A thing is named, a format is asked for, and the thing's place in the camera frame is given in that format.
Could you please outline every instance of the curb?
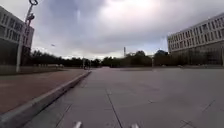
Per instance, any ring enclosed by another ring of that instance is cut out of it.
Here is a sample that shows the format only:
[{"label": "curb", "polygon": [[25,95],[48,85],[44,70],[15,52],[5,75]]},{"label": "curb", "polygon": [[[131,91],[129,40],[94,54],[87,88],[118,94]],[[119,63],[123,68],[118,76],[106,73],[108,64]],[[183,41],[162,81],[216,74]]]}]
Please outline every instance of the curb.
[{"label": "curb", "polygon": [[83,73],[77,78],[43,94],[28,103],[15,108],[0,116],[0,128],[18,128],[32,119],[40,111],[54,102],[57,98],[67,92],[70,88],[73,88],[81,80],[87,77],[91,71]]}]

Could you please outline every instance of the overcast sky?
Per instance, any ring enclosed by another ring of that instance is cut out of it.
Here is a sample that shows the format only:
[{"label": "overcast sky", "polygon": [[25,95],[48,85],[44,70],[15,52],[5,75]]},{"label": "overcast sky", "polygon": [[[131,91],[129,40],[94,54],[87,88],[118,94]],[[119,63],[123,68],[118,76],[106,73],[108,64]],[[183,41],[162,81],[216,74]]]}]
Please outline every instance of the overcast sky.
[{"label": "overcast sky", "polygon": [[[21,19],[28,0],[0,0]],[[224,0],[39,0],[33,49],[102,58],[167,50],[166,36],[224,12]]]}]

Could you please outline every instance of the sidewalk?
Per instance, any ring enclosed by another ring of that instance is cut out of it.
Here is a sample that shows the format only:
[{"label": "sidewalk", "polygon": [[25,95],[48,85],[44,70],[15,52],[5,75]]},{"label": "sidewalk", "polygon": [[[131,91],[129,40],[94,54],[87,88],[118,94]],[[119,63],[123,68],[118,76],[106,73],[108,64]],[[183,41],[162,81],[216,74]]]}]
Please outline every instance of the sidewalk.
[{"label": "sidewalk", "polygon": [[85,71],[71,69],[32,75],[0,76],[0,115],[74,79]]}]

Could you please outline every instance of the lamp post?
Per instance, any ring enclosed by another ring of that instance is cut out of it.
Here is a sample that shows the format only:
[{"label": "lamp post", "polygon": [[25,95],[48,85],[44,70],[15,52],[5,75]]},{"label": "lamp post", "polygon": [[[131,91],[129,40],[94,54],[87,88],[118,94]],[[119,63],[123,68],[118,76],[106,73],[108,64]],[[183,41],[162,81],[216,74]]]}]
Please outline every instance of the lamp post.
[{"label": "lamp post", "polygon": [[17,50],[17,62],[16,62],[16,72],[20,72],[20,64],[21,64],[21,54],[22,54],[22,48],[23,48],[23,41],[26,40],[25,38],[23,38],[23,36],[29,36],[29,25],[31,23],[31,20],[33,20],[35,17],[33,15],[32,9],[33,6],[38,5],[38,1],[37,0],[29,0],[30,2],[30,8],[27,12],[26,15],[26,19],[25,19],[25,23],[24,23],[24,27],[22,27],[22,32],[21,32],[21,36],[20,36],[20,41],[19,41],[19,46],[18,46],[18,50]]}]

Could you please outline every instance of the office building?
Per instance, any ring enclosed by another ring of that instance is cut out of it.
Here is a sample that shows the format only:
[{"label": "office building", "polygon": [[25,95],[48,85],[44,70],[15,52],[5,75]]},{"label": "office building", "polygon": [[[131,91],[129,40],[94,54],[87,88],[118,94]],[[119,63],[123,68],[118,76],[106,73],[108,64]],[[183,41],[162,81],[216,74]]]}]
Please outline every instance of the office building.
[{"label": "office building", "polygon": [[15,65],[20,38],[23,38],[22,64],[30,54],[34,29],[22,34],[25,23],[0,6],[0,65]]},{"label": "office building", "polygon": [[167,37],[173,55],[203,54],[210,63],[223,63],[224,13]]}]

